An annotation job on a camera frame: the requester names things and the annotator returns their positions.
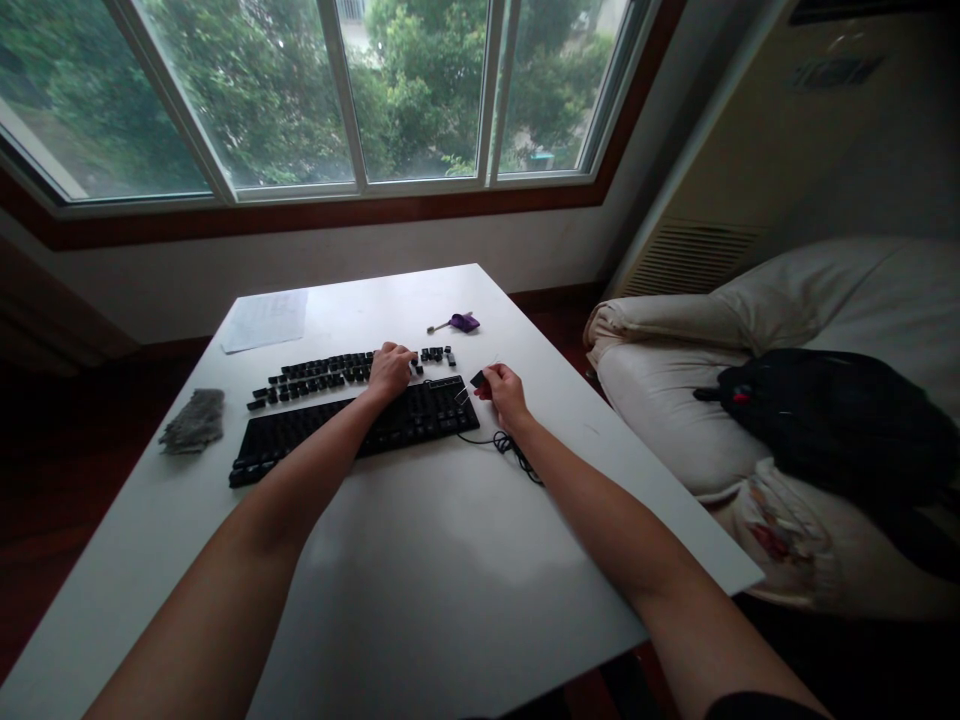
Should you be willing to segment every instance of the glass pane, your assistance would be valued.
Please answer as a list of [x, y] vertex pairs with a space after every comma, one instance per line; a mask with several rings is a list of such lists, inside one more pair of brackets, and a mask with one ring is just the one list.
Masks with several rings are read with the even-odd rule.
[[522, 0], [501, 173], [577, 169], [628, 3]]
[[74, 200], [208, 192], [100, 2], [0, 3], [0, 124]]
[[235, 187], [352, 182], [315, 0], [142, 0]]
[[372, 182], [476, 175], [487, 0], [337, 0]]

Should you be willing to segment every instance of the air conditioner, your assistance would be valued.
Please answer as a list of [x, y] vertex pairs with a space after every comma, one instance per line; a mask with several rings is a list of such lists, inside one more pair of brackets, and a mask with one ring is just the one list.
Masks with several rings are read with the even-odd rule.
[[703, 293], [727, 280], [916, 77], [938, 18], [919, 11], [931, 5], [764, 7], [606, 296]]

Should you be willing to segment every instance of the window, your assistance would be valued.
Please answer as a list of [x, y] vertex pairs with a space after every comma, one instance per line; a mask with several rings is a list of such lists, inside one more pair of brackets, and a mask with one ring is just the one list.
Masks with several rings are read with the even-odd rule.
[[661, 5], [6, 0], [0, 162], [67, 220], [590, 185]]

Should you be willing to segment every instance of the black keyboard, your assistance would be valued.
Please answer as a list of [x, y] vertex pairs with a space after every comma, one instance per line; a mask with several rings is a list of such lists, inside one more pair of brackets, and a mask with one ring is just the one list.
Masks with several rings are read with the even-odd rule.
[[[464, 390], [463, 378], [459, 375], [409, 386], [373, 423], [357, 457], [476, 430], [480, 421], [469, 393]], [[458, 395], [463, 405], [457, 402]], [[240, 455], [230, 473], [230, 487], [260, 481], [297, 445], [351, 402], [338, 400], [247, 421]]]

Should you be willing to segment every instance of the white table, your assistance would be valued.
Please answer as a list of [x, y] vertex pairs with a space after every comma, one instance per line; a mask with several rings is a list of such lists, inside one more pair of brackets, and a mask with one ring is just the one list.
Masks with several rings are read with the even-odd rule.
[[[467, 310], [481, 322], [470, 336], [426, 334]], [[226, 324], [0, 690], [0, 716], [75, 718], [93, 701], [249, 492], [227, 475], [253, 389], [281, 365], [388, 339], [452, 345], [465, 379], [506, 362], [537, 417], [646, 503], [726, 592], [762, 577], [478, 265], [312, 288], [296, 342], [228, 356]], [[424, 377], [450, 374], [427, 363]], [[223, 439], [197, 457], [161, 455], [160, 430], [198, 387], [226, 391]], [[490, 406], [471, 401], [482, 423], [472, 435], [488, 439]], [[646, 639], [513, 457], [451, 437], [357, 461], [300, 559], [250, 717], [496, 716]]]

